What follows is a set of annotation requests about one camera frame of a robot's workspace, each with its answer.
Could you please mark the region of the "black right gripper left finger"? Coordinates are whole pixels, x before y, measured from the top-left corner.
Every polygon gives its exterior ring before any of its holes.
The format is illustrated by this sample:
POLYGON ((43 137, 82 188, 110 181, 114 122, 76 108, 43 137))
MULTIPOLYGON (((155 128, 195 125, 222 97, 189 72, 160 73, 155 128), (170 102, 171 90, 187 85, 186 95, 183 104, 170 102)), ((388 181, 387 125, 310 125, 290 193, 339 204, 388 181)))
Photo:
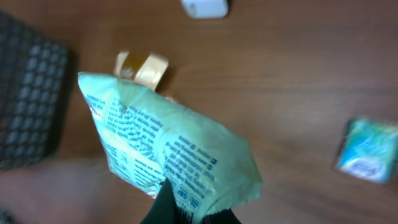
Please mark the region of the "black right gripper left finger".
POLYGON ((148 214, 140 224, 183 224, 187 219, 177 207, 172 184, 165 179, 148 214))

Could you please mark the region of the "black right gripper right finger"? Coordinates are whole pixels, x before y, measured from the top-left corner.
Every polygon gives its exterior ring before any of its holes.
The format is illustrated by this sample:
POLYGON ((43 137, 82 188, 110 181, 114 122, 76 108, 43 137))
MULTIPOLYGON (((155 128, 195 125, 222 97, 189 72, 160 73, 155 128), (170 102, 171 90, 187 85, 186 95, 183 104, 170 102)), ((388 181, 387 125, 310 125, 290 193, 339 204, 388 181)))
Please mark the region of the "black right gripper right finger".
POLYGON ((232 209, 228 209, 212 215, 207 215, 202 220, 202 224, 241 224, 241 222, 233 213, 232 209))

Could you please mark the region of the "teal wet wipes pack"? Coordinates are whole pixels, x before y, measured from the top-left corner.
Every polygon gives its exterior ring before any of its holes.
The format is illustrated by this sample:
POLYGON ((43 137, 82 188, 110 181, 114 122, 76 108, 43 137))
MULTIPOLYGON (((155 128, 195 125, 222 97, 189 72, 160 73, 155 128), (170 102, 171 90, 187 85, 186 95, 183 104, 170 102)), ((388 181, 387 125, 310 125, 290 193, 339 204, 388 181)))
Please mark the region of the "teal wet wipes pack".
POLYGON ((222 124, 113 75, 80 72, 78 85, 110 171, 154 198, 169 181, 182 222, 260 197, 249 143, 222 124))

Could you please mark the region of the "brown Pantree mushroom bag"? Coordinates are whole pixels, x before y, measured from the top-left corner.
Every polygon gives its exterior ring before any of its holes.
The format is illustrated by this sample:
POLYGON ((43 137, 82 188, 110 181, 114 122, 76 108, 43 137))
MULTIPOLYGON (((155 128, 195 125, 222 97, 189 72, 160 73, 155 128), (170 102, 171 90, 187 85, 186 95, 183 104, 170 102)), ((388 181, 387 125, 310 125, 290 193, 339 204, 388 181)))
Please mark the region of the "brown Pantree mushroom bag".
POLYGON ((119 78, 156 90, 168 67, 169 61, 161 55, 150 53, 145 57, 136 57, 129 51, 120 51, 113 73, 119 78))

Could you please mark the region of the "teal Kleenex tissue pack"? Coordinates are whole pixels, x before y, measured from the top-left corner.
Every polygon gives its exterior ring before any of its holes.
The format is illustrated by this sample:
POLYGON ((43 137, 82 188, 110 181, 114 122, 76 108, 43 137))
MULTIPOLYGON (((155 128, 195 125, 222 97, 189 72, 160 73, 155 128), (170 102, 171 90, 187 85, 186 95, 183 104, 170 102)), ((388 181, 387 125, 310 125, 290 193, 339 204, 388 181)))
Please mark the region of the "teal Kleenex tissue pack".
POLYGON ((397 124, 352 119, 346 129, 336 168, 356 178, 385 184, 397 157, 397 124))

